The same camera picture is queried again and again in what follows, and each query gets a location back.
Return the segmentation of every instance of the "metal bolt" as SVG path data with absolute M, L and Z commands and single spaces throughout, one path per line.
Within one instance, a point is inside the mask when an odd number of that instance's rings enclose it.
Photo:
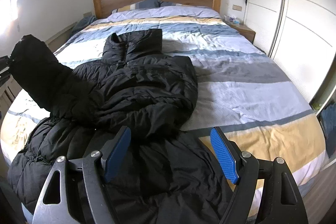
M 93 158 L 96 158 L 96 157 L 98 157 L 99 155 L 100 155 L 100 152 L 97 151 L 97 150 L 94 150 L 94 151 L 91 152 L 91 157 L 93 157 Z
M 278 157 L 278 158 L 277 158 L 277 163 L 279 163 L 279 164 L 284 164 L 284 163 L 285 163 L 285 160 L 284 160 L 283 158 L 281 158 L 281 157 Z
M 65 156 L 59 156 L 57 158 L 57 162 L 63 162 L 63 161 L 65 161 Z
M 251 156 L 251 153 L 250 152 L 247 152 L 247 151 L 243 151 L 241 152 L 241 155 L 244 157 L 244 158 L 249 158 Z

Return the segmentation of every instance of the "blue pillow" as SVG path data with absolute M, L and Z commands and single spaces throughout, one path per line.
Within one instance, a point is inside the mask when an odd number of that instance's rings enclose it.
M 210 7 L 207 7 L 207 6 L 193 6 L 193 5 L 185 5 L 185 4 L 174 3 L 174 2 L 169 2 L 169 1 L 162 1 L 160 4 L 160 7 L 165 7 L 165 6 L 188 6 L 188 7 L 199 7 L 199 8 L 205 8 L 205 9 L 211 9 Z
M 130 11 L 135 9 L 152 9 L 152 8 L 160 8 L 161 0 L 142 0 L 137 3 L 133 3 L 130 5 L 126 5 L 124 7 L 115 9 L 112 11 L 112 14 L 124 11 Z

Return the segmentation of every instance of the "blue gripper pad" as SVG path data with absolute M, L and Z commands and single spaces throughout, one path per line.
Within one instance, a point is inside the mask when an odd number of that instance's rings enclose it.
M 122 133 L 122 136 L 119 138 L 114 148 L 112 149 L 111 154 L 106 160 L 104 181 L 110 182 L 114 178 L 119 170 L 119 167 L 125 157 L 128 146 L 131 142 L 131 130 L 126 128 Z
M 236 161 L 215 128 L 210 132 L 210 141 L 226 179 L 236 184 L 239 179 Z

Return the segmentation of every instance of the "bed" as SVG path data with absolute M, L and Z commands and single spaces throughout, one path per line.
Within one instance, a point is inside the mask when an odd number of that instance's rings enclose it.
M 305 196 L 324 164 L 325 140 L 312 109 L 285 73 L 221 20 L 221 0 L 162 0 L 179 5 L 111 14 L 138 1 L 93 0 L 98 20 L 58 49 L 58 60 L 75 68 L 101 58 L 105 39 L 113 32 L 161 28 L 163 52 L 189 56 L 198 77 L 198 102 L 181 129 L 213 151 L 210 129 L 220 126 L 242 151 L 265 160 L 283 157 Z M 48 116 L 27 92 L 19 93 L 1 128 L 8 164 L 33 128 Z M 258 211 L 262 190 L 259 180 L 250 219 Z

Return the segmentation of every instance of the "wooden nightstand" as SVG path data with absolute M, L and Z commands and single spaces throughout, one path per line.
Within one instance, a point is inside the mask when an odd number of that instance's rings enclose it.
M 243 37 L 253 44 L 255 31 L 243 24 L 233 24 L 232 22 L 225 21 L 231 28 L 237 30 Z

